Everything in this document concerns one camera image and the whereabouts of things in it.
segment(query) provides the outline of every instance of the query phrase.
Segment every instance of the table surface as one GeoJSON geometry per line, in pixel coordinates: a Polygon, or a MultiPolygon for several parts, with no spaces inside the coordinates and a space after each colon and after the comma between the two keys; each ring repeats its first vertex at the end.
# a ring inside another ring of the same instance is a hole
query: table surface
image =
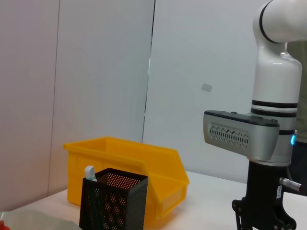
{"type": "MultiPolygon", "coordinates": [[[[245,196],[246,184],[187,172],[190,185],[186,201],[166,218],[146,230],[237,230],[234,199],[245,196]]],[[[284,209],[297,222],[297,230],[305,230],[307,224],[307,197],[285,193],[284,209]]],[[[67,201],[67,190],[46,197],[18,210],[36,210],[47,215],[79,224],[80,207],[67,201]]]]}

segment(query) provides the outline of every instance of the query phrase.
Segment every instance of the yellow plastic bin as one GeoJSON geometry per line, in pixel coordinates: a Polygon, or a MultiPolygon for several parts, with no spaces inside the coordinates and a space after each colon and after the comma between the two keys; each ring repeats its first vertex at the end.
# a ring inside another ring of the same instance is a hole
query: yellow plastic bin
{"type": "Polygon", "coordinates": [[[113,168],[149,177],[145,225],[164,217],[186,198],[189,179],[176,150],[116,138],[64,144],[69,151],[68,201],[80,205],[84,169],[113,168]]]}

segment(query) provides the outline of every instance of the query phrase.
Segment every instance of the black wire basket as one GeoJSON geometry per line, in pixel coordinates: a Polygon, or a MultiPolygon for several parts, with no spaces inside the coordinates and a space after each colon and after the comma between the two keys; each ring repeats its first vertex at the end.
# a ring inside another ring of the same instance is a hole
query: black wire basket
{"type": "Polygon", "coordinates": [[[82,230],[143,230],[148,177],[105,169],[83,179],[82,230]]]}

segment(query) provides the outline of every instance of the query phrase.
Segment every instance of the blue indicator light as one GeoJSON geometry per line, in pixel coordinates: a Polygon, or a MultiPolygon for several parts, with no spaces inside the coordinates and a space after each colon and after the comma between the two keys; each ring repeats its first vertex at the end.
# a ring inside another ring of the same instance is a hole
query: blue indicator light
{"type": "Polygon", "coordinates": [[[295,144],[295,138],[296,138],[296,135],[293,135],[291,137],[291,145],[294,145],[295,144]]]}

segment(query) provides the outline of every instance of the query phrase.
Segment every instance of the black stripe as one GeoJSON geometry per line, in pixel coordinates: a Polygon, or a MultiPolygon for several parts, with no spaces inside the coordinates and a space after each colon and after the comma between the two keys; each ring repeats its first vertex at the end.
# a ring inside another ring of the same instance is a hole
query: black stripe
{"type": "Polygon", "coordinates": [[[295,133],[295,129],[293,130],[279,130],[279,135],[293,135],[295,133]]]}
{"type": "Polygon", "coordinates": [[[280,113],[280,112],[271,112],[271,111],[264,111],[259,109],[250,110],[253,114],[264,115],[264,116],[277,116],[277,117],[296,117],[296,113],[280,113]]]}
{"type": "Polygon", "coordinates": [[[278,42],[274,42],[273,40],[271,40],[264,32],[264,29],[263,29],[263,25],[262,25],[262,18],[263,18],[263,13],[265,11],[265,8],[267,8],[267,6],[271,3],[272,1],[270,1],[261,11],[261,14],[260,14],[260,19],[259,19],[259,26],[260,26],[260,30],[262,32],[262,35],[269,41],[269,42],[272,42],[272,43],[276,43],[278,44],[278,42]]]}
{"type": "Polygon", "coordinates": [[[266,107],[274,107],[274,108],[297,108],[297,103],[275,103],[275,102],[261,102],[252,100],[251,104],[266,106],[266,107]]]}

